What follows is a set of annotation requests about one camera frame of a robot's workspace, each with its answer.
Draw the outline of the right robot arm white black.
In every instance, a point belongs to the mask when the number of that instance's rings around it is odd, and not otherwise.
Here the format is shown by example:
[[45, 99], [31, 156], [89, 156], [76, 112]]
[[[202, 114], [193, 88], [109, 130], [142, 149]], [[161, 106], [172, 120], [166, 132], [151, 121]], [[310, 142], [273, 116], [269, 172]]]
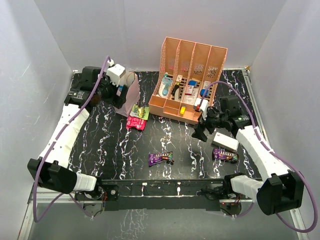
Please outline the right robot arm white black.
[[302, 178], [274, 157], [270, 149], [266, 149], [260, 130], [253, 126], [250, 116], [244, 114], [236, 96], [224, 96], [221, 101], [221, 110], [217, 110], [209, 106], [206, 99], [196, 99], [194, 109], [201, 114], [192, 137], [206, 142], [205, 130], [210, 134], [216, 128], [228, 130], [245, 148], [262, 179], [258, 181], [244, 173], [226, 175], [223, 194], [230, 199], [239, 194], [245, 195], [257, 203], [265, 215], [299, 208], [305, 186]]

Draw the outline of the pale pink paper bag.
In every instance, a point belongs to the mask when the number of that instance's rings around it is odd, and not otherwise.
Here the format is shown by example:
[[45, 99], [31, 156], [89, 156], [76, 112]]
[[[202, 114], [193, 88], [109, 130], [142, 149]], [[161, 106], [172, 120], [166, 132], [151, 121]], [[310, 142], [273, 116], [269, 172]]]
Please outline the pale pink paper bag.
[[140, 85], [138, 75], [134, 71], [127, 72], [125, 74], [125, 82], [131, 83], [126, 94], [126, 102], [120, 109], [114, 109], [117, 114], [128, 117], [133, 108], [133, 105], [137, 104], [140, 100]]

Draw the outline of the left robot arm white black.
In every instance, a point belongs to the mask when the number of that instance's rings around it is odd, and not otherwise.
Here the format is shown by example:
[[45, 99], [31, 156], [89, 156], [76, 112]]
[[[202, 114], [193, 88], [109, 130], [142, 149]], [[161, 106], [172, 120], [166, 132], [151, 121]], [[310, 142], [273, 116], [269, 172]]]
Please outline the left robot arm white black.
[[113, 64], [106, 70], [86, 66], [80, 80], [74, 84], [63, 103], [62, 114], [45, 149], [37, 159], [27, 164], [36, 187], [63, 194], [84, 191], [93, 200], [103, 195], [102, 185], [91, 175], [76, 173], [68, 168], [69, 158], [78, 134], [100, 102], [120, 109], [126, 102], [129, 86], [126, 69]]

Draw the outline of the green candy packet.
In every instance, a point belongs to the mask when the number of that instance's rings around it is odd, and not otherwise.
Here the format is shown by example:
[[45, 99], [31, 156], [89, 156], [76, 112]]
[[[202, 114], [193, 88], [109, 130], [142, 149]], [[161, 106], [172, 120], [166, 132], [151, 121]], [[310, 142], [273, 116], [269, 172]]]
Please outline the green candy packet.
[[150, 108], [146, 107], [139, 107], [137, 104], [132, 106], [132, 109], [129, 113], [131, 117], [139, 118], [141, 120], [147, 121], [150, 114]]

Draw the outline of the blue M&M's packet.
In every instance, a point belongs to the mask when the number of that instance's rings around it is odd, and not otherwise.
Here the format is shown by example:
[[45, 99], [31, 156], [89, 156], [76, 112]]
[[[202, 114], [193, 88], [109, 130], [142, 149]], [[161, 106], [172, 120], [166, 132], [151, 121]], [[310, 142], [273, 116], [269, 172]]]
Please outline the blue M&M's packet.
[[119, 87], [118, 87], [118, 89], [117, 89], [117, 95], [118, 96], [120, 96], [121, 95], [121, 93], [122, 93], [122, 90], [123, 90], [123, 85], [120, 85]]

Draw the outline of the purple M&M's packet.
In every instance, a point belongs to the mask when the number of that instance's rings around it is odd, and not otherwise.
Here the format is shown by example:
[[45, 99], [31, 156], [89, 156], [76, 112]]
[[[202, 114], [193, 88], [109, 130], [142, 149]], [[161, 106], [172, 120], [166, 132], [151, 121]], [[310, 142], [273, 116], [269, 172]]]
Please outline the purple M&M's packet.
[[152, 167], [159, 163], [167, 163], [170, 165], [174, 164], [173, 152], [164, 152], [164, 153], [152, 153], [148, 156], [148, 166]]
[[226, 151], [224, 149], [214, 148], [212, 152], [212, 157], [214, 160], [229, 162], [235, 164], [239, 160], [239, 155], [233, 152]]

